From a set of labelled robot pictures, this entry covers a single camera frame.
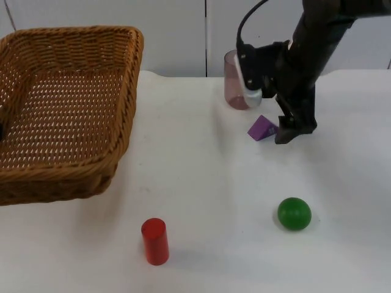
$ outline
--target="white wall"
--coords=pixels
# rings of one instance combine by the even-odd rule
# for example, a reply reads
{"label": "white wall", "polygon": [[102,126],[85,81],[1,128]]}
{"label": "white wall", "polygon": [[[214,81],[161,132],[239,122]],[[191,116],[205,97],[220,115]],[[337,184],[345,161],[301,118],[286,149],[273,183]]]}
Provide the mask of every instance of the white wall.
{"label": "white wall", "polygon": [[[208,75],[220,76],[225,52],[235,48],[240,21],[258,0],[208,0]],[[273,0],[249,19],[243,39],[254,46],[292,38],[301,0]],[[391,17],[359,20],[348,31],[325,72],[340,68],[387,68],[391,59]]]}
{"label": "white wall", "polygon": [[168,76],[204,76],[204,0],[8,0],[17,29],[96,24],[138,27],[142,68]]}
{"label": "white wall", "polygon": [[5,9],[4,1],[0,0],[0,38],[13,32],[11,22]]}
{"label": "white wall", "polygon": [[[0,0],[0,34],[12,32]],[[247,22],[243,39],[255,46],[290,39],[302,0],[273,0]],[[95,24],[137,26],[145,35],[142,68],[167,76],[221,76],[224,54],[235,48],[236,30],[258,0],[8,0],[17,29]],[[326,71],[387,68],[391,17],[359,20],[337,48]]]}

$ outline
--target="red cylinder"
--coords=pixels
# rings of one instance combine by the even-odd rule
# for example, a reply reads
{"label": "red cylinder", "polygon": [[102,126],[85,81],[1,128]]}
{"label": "red cylinder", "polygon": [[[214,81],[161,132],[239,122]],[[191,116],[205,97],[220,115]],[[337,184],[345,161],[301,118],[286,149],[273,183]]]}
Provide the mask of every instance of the red cylinder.
{"label": "red cylinder", "polygon": [[169,259],[166,224],[157,218],[146,220],[141,226],[145,257],[150,264],[160,266]]}

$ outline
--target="pink cup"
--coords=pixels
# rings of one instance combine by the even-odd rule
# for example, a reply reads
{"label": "pink cup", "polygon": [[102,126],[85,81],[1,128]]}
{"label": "pink cup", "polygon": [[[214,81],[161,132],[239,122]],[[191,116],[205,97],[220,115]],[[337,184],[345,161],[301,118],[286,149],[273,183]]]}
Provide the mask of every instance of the pink cup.
{"label": "pink cup", "polygon": [[224,96],[227,103],[236,110],[247,110],[249,106],[244,100],[243,91],[239,83],[238,72],[235,67],[234,56],[236,50],[224,56]]}

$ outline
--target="purple triangular prism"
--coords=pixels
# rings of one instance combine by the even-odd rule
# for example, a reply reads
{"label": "purple triangular prism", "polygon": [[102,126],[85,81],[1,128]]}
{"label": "purple triangular prism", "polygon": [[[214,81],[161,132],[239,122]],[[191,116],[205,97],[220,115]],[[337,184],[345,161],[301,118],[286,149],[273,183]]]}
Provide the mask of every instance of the purple triangular prism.
{"label": "purple triangular prism", "polygon": [[266,117],[260,116],[250,128],[248,134],[256,141],[265,139],[277,133],[278,127]]}

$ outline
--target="green sphere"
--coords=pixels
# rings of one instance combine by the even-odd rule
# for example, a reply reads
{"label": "green sphere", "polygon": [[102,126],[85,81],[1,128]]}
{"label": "green sphere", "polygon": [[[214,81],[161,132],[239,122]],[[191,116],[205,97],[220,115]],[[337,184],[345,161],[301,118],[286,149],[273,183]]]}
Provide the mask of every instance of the green sphere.
{"label": "green sphere", "polygon": [[281,202],[277,214],[280,223],[291,231],[303,230],[312,218],[310,207],[300,198],[287,198]]}

